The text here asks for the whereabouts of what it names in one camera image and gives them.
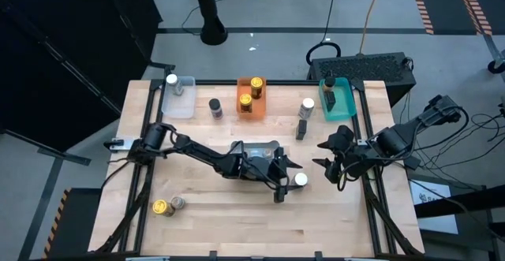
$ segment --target yellow can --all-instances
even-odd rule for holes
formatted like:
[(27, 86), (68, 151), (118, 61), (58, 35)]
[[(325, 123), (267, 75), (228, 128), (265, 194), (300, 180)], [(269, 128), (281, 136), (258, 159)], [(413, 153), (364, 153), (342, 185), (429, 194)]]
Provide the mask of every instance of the yellow can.
[(240, 96), (240, 111), (241, 112), (252, 112), (253, 111), (253, 99), (250, 94), (243, 94)]
[(254, 99), (259, 99), (261, 97), (261, 92), (263, 89), (263, 80), (260, 77), (253, 77), (251, 79), (251, 96)]
[(175, 213), (175, 209), (164, 199), (156, 200), (152, 204), (152, 211), (154, 211), (155, 214), (161, 214), (167, 217), (171, 217)]

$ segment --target orange striped tape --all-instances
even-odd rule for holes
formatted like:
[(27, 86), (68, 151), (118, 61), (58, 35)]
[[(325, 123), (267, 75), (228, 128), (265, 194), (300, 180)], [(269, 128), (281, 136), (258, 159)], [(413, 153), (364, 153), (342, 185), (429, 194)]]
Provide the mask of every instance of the orange striped tape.
[(421, 19), (423, 21), (423, 25), (425, 26), (426, 33), (432, 35), (433, 25), (429, 18), (428, 11), (426, 10), (425, 2), (423, 0), (416, 0), (416, 4), (419, 9), (419, 13), (421, 14)]
[(473, 26), (477, 30), (477, 34), (492, 35), (492, 28), (489, 25), (484, 12), (482, 11), (481, 5), (479, 5), (478, 0), (463, 0), (465, 3), (468, 14), (472, 18)]
[(49, 237), (47, 238), (46, 246), (44, 247), (44, 252), (42, 253), (42, 259), (47, 259), (47, 257), (49, 256), (49, 251), (51, 250), (51, 243), (54, 240), (54, 235), (56, 235), (56, 229), (58, 229), (58, 223), (60, 221), (60, 218), (62, 217), (63, 207), (65, 206), (66, 198), (71, 190), (72, 190), (71, 188), (68, 188), (65, 189), (65, 191), (63, 191), (63, 197), (62, 199), (60, 199), (60, 205), (56, 210), (56, 216), (54, 217), (53, 226), (50, 228), (51, 232), (49, 233)]

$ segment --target concrete floor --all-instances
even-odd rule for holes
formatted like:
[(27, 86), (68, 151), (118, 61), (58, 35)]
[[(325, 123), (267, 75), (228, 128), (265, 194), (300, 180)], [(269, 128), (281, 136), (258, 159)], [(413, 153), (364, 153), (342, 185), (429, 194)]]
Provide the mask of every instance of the concrete floor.
[[(288, 27), (323, 28), (330, 0), (225, 0), (218, 4), (219, 16), (228, 27)], [(330, 26), (333, 28), (362, 28), (371, 0), (335, 0)], [(164, 22), (161, 28), (180, 28), (196, 0), (155, 0)], [(197, 10), (189, 18), (187, 28), (202, 25)], [(370, 28), (423, 28), (414, 0), (377, 0), (369, 23)], [(321, 40), (322, 34), (301, 33), (236, 33), (221, 46), (209, 47), (197, 36), (189, 34), (160, 34), (151, 56), (154, 62), (177, 66), (176, 73), (197, 79), (234, 79), (245, 75), (271, 75), (275, 79), (304, 79), (309, 67), (305, 53)], [(327, 36), (342, 48), (342, 55), (358, 52), (361, 35), (330, 34)], [(494, 36), (499, 48), (505, 48), (505, 36)], [(416, 87), (411, 91), (410, 115), (415, 116), (435, 95), (445, 94), (463, 106), (470, 115), (498, 114), (499, 97), (505, 93), (500, 76), (487, 73), (491, 60), (481, 36), (437, 35), (367, 35), (366, 54), (403, 51), (415, 61)], [(333, 50), (318, 50), (313, 57), (334, 56)], [(161, 77), (162, 71), (147, 68), (144, 78)], [(393, 108), (399, 122), (403, 102)], [(459, 127), (445, 125), (423, 132), (421, 145), (436, 142)], [(70, 153), (92, 159), (90, 166), (64, 162), (62, 171), (47, 208), (46, 216), (32, 250), (32, 258), (39, 258), (47, 239), (58, 201), (68, 187), (98, 188), (106, 173), (109, 154), (102, 146), (115, 134), (117, 122), (96, 133), (69, 150)], [(472, 158), (485, 153), (492, 143), (486, 140), (492, 130), (481, 130), (472, 139), (463, 140), (443, 155), (440, 164)], [(0, 136), (0, 228), (10, 235), (0, 237), (2, 259), (15, 260), (28, 231), (53, 159), (36, 153), (37, 148), (14, 139)], [(429, 154), (437, 151), (428, 150)], [(464, 182), (476, 185), (503, 183), (503, 146), (489, 155), (446, 171)], [(432, 175), (418, 170), (422, 174)], [(504, 221), (505, 213), (495, 211), (494, 219)], [(460, 259), (475, 259), (475, 255), (454, 248), (427, 244), (428, 250), (444, 252)]]

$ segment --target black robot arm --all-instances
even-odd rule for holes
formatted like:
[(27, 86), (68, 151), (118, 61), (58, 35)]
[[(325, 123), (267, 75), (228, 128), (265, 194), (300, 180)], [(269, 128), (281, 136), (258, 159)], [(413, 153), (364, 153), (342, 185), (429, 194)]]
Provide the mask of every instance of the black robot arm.
[(357, 142), (354, 142), (354, 133), (341, 125), (326, 142), (317, 145), (331, 150), (335, 155), (334, 161), (327, 158), (315, 158), (313, 161), (326, 168), (324, 175), (331, 183), (339, 183), (345, 174), (358, 178), (374, 166), (388, 166), (394, 161), (408, 159), (413, 153), (417, 134), (433, 125), (459, 121), (460, 111), (465, 112), (451, 98), (437, 95), (414, 119), (385, 128), (373, 137)]
[[(170, 132), (172, 147), (162, 149), (166, 133)], [(232, 154), (237, 147), (241, 151)], [(169, 154), (188, 155), (214, 168), (216, 173), (228, 179), (242, 179), (247, 181), (261, 181), (275, 191), (274, 201), (281, 203), (289, 190), (297, 186), (281, 185), (283, 178), (288, 178), (287, 168), (301, 168), (291, 162), (282, 147), (274, 151), (273, 159), (263, 157), (248, 157), (244, 152), (244, 143), (238, 141), (226, 154), (220, 154), (202, 144), (199, 144), (187, 135), (177, 133), (173, 125), (153, 123), (148, 127), (145, 138), (138, 139), (128, 153), (127, 159), (140, 164), (147, 164), (156, 157), (166, 158)]]

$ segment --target wooden table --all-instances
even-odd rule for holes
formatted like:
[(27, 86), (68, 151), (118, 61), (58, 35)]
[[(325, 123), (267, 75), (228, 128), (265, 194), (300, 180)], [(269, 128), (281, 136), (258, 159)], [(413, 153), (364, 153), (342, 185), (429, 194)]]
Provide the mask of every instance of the wooden table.
[[(118, 137), (140, 135), (148, 87), (149, 81), (129, 83)], [(216, 250), (220, 256), (308, 257), (314, 256), (314, 251), (322, 251), (325, 257), (373, 256), (361, 181), (348, 182), (345, 190), (339, 192), (324, 177), (324, 168), (312, 162), (312, 158), (332, 158), (330, 151), (316, 145), (336, 132), (339, 125), (352, 128), (350, 120), (324, 120), (317, 86), (268, 86), (267, 116), (258, 122), (238, 120), (235, 86), (197, 88), (195, 116), (186, 120), (164, 117), (163, 122), (170, 122), (178, 132), (223, 153), (234, 140), (246, 143), (277, 140), (289, 158), (304, 167), (301, 171), (308, 175), (309, 185), (301, 191), (290, 192), (284, 203), (275, 204), (272, 190), (263, 183), (224, 179), (210, 166), (185, 155), (170, 155), (166, 160), (158, 158), (150, 203), (181, 196), (186, 206), (171, 218), (157, 216), (149, 208), (142, 255), (208, 255), (209, 251)], [(374, 131), (393, 125), (384, 83), (365, 82), (365, 89)], [(361, 134), (366, 134), (358, 93), (355, 96)], [(302, 99), (307, 97), (315, 99), (316, 107), (304, 140), (296, 141), (297, 111)], [(221, 121), (215, 121), (210, 115), (211, 98), (221, 101), (225, 114)], [(125, 155), (125, 152), (113, 154), (111, 159)], [(111, 163), (108, 174), (120, 164)], [(291, 177), (297, 171), (300, 170), (288, 170)], [(133, 166), (128, 166), (103, 190), (90, 250), (103, 244), (123, 218), (132, 173)], [(390, 165), (384, 169), (383, 181), (391, 217), (413, 246), (423, 252), (406, 171)], [(383, 223), (378, 215), (377, 226), (382, 251), (387, 252)], [(127, 249), (131, 250), (136, 219), (130, 229)]]

